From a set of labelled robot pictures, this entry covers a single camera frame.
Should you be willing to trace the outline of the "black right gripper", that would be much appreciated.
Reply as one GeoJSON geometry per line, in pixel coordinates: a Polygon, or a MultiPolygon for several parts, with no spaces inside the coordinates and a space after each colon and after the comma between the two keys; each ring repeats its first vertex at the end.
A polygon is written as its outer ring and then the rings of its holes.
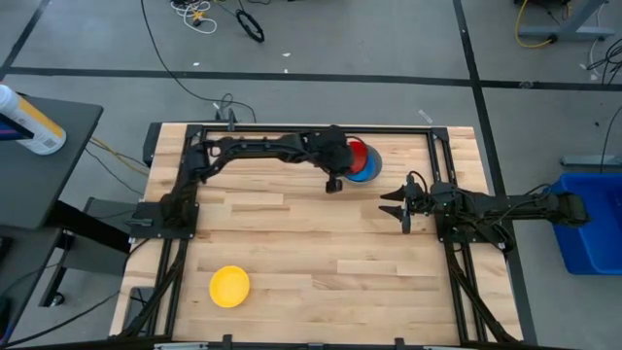
{"type": "Polygon", "coordinates": [[[437,183],[427,189],[427,183],[418,183],[414,175],[406,176],[406,184],[394,192],[381,194],[385,200],[403,202],[401,206],[381,205],[379,209],[401,221],[403,234],[411,232],[411,217],[415,214],[434,214],[444,210],[455,197],[455,186],[437,183]]]}

